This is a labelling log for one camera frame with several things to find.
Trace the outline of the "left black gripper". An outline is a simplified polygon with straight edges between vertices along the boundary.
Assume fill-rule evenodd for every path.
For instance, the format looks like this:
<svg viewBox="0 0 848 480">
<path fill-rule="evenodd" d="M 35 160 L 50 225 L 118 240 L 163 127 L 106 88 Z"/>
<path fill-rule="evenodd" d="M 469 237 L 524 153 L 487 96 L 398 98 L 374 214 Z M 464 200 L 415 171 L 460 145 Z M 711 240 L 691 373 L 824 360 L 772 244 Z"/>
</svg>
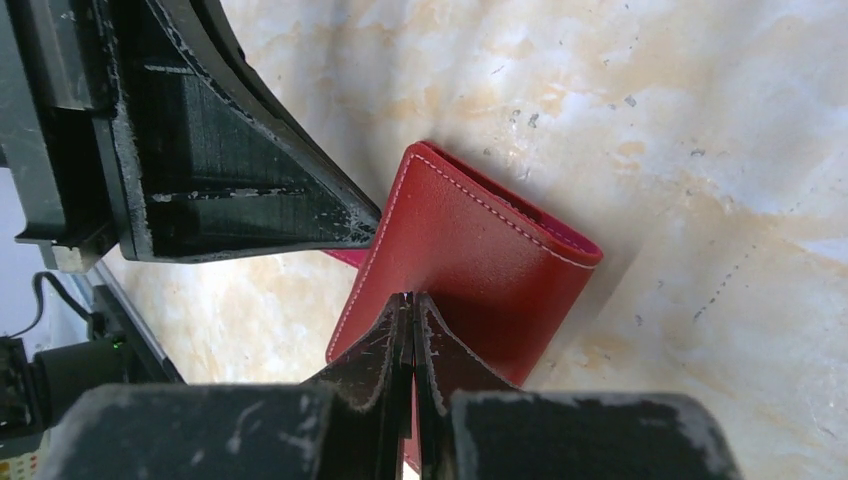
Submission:
<svg viewBox="0 0 848 480">
<path fill-rule="evenodd" d="M 125 258 L 188 264 L 364 249 L 380 220 L 217 1 L 2 2 L 1 164 L 17 242 L 64 273 L 90 270 L 115 223 Z"/>
</svg>

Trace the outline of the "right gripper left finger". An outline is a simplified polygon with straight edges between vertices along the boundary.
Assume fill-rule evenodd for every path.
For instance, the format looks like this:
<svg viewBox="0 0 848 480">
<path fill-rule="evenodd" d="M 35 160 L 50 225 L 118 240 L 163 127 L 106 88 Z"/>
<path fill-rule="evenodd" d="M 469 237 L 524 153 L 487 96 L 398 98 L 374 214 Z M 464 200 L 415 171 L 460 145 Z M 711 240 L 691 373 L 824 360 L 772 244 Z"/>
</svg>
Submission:
<svg viewBox="0 0 848 480">
<path fill-rule="evenodd" d="M 41 479 L 395 479 L 411 298 L 299 384 L 105 385 L 64 416 Z"/>
</svg>

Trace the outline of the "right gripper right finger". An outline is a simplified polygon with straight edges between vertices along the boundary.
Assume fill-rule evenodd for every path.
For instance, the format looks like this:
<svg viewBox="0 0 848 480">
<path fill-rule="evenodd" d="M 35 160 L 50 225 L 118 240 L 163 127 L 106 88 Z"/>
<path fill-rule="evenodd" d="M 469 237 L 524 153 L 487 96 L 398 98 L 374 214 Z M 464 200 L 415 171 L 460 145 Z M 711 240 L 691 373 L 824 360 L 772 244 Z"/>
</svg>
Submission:
<svg viewBox="0 0 848 480">
<path fill-rule="evenodd" d="M 425 479 L 738 479 L 709 411 L 670 393 L 532 392 L 496 373 L 412 301 L 419 471 Z"/>
</svg>

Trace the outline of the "red card holder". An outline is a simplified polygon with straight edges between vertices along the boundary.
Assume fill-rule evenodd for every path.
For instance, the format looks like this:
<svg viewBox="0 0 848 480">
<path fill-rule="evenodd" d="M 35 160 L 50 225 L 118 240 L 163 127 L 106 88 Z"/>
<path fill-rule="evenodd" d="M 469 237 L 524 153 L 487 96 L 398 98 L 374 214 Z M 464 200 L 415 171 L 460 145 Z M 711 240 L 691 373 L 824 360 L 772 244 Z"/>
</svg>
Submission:
<svg viewBox="0 0 848 480">
<path fill-rule="evenodd" d="M 522 396 L 602 252 L 572 228 L 428 142 L 400 163 L 311 378 L 322 402 L 320 477 L 393 479 L 473 468 L 476 400 Z"/>
</svg>

